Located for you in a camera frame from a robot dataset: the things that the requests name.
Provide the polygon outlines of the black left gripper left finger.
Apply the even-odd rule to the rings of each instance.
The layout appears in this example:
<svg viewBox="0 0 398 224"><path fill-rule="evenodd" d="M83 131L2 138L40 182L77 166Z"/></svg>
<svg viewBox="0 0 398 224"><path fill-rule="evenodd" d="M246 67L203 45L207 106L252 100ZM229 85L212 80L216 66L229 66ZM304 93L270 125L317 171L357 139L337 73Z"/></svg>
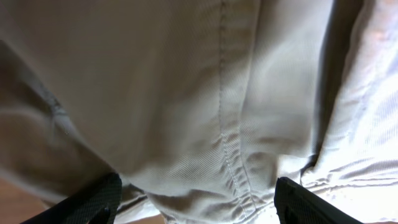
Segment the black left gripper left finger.
<svg viewBox="0 0 398 224"><path fill-rule="evenodd" d="M21 224L113 224L121 193L119 175L109 173Z"/></svg>

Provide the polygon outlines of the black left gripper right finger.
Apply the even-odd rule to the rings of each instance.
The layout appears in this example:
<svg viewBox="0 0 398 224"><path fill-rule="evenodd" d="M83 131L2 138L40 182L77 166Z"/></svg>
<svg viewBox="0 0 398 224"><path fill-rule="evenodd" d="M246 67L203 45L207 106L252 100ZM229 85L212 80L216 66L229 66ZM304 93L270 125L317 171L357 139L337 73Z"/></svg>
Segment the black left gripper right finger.
<svg viewBox="0 0 398 224"><path fill-rule="evenodd" d="M277 179L274 205L281 224L362 224L288 177Z"/></svg>

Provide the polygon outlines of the beige shorts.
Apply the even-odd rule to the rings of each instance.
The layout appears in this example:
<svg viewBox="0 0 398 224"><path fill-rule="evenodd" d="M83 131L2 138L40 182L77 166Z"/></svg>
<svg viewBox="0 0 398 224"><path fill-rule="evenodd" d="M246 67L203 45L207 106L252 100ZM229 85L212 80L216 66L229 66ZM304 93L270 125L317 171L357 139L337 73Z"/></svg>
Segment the beige shorts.
<svg viewBox="0 0 398 224"><path fill-rule="evenodd" d="M117 223L275 223L288 177L397 221L397 2L5 0L1 177Z"/></svg>

